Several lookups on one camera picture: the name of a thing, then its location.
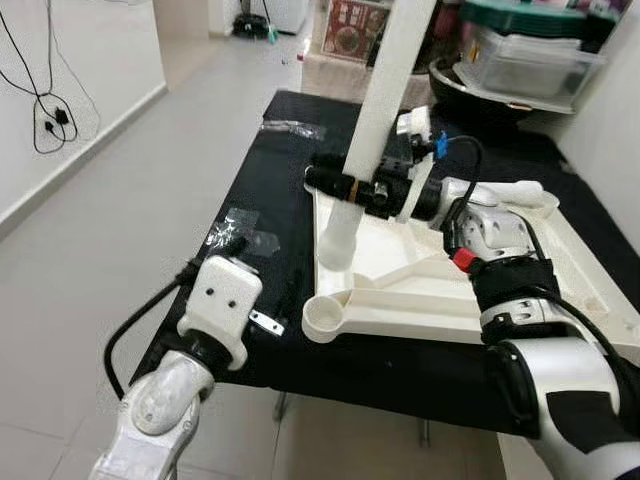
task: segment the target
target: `white plastic tray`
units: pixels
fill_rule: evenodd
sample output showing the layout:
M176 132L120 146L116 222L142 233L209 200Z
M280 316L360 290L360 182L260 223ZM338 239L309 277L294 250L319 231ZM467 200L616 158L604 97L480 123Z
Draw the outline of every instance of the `white plastic tray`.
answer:
M314 192L315 241L333 199ZM535 229L553 259L564 298L582 310L618 351L640 365L640 315L562 214L547 205L511 207ZM316 297L305 307L303 330L317 342L341 333L480 343L480 311L471 285L443 253L442 235L425 224L400 225L365 216L350 270L315 262Z

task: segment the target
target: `plastic storage box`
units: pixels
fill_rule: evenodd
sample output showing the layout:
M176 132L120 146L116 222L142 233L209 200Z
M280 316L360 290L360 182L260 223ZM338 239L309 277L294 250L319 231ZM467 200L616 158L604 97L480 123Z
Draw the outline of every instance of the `plastic storage box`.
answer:
M581 52L579 47L577 39L502 36L473 26L463 48L462 62L454 70L468 87L570 107L587 80L605 62L604 57ZM517 100L507 97L504 101Z

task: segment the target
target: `black tablecloth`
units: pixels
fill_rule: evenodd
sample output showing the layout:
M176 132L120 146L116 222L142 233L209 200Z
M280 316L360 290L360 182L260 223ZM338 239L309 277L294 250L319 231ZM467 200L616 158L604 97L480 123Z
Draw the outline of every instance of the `black tablecloth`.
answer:
M506 405L486 383L485 348L445 342L366 335L341 335L328 345L315 344L300 328L302 305L313 295L313 212L303 189L303 173L314 152L346 153L360 106L281 91L265 120L296 120L326 127L323 141L290 133L260 132L216 216L229 208L260 212L256 228L275 233L280 250L270 258L241 258L259 271L264 290L256 308L286 323L282 338L250 327L244 341L249 360L219 382L239 383L330 398L443 422L517 433ZM485 181L540 181L561 201L560 209L636 308L640 305L640 259L626 242L589 187L565 173L564 159L547 137L501 132L465 125L437 106L434 129L450 136L466 133L485 145ZM387 154L396 154L391 135ZM464 178L464 152L435 175ZM203 245L199 256L207 247ZM175 325L184 312L189 289L182 288L134 376L156 368L178 338Z

